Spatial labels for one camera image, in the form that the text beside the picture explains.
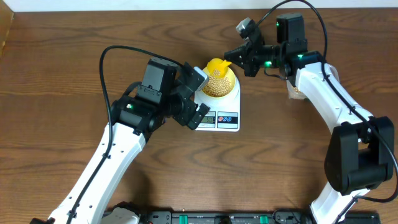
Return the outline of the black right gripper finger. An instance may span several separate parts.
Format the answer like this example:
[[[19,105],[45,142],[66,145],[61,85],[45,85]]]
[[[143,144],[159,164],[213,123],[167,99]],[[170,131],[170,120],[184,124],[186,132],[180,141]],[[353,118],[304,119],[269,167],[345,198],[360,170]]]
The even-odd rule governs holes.
[[[248,62],[251,44],[245,43],[236,49],[224,53],[224,59],[230,62]]]
[[[249,70],[249,64],[247,61],[235,61],[234,62],[235,65],[237,65],[238,67],[242,68],[244,71]]]

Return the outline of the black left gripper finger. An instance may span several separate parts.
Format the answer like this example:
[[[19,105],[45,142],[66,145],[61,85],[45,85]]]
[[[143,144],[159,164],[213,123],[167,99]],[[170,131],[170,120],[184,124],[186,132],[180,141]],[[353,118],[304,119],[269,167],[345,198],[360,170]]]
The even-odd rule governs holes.
[[[191,130],[196,129],[209,111],[210,107],[206,104],[202,103],[201,105],[199,105],[189,118],[187,127]]]
[[[189,63],[185,62],[180,75],[180,82],[183,90],[197,90],[199,86],[198,75]]]

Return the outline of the yellow plastic measuring scoop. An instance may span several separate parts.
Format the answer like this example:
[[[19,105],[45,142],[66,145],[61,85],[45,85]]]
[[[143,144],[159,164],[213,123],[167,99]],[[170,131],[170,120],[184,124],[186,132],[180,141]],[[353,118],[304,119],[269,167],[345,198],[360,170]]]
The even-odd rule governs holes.
[[[218,69],[221,71],[221,78],[224,78],[228,72],[228,67],[231,65],[231,62],[227,60],[222,60],[220,58],[213,58],[207,63],[207,70],[209,74],[212,76],[212,72],[214,69]]]

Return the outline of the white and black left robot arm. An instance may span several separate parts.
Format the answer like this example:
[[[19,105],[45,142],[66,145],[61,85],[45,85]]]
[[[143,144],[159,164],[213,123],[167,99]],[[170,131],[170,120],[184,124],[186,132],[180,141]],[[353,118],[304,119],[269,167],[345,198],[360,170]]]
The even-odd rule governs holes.
[[[130,84],[122,97],[109,105],[109,121],[97,150],[45,222],[100,223],[125,171],[167,118],[191,130],[198,127],[210,109],[191,97],[208,80],[202,69],[188,63],[179,66],[151,58],[143,81]]]

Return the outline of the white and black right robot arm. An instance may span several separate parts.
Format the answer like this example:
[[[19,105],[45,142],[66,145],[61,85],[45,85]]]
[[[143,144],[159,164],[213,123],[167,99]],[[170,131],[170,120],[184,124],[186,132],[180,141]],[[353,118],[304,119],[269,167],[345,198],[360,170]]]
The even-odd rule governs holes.
[[[331,132],[324,161],[326,186],[300,222],[379,223],[378,214],[351,213],[351,208],[397,173],[392,121],[362,108],[341,86],[335,68],[320,52],[308,49],[301,14],[279,15],[276,29],[277,43],[267,45],[259,23],[242,20],[236,30],[244,42],[224,58],[247,77],[279,69],[279,78],[310,100]]]

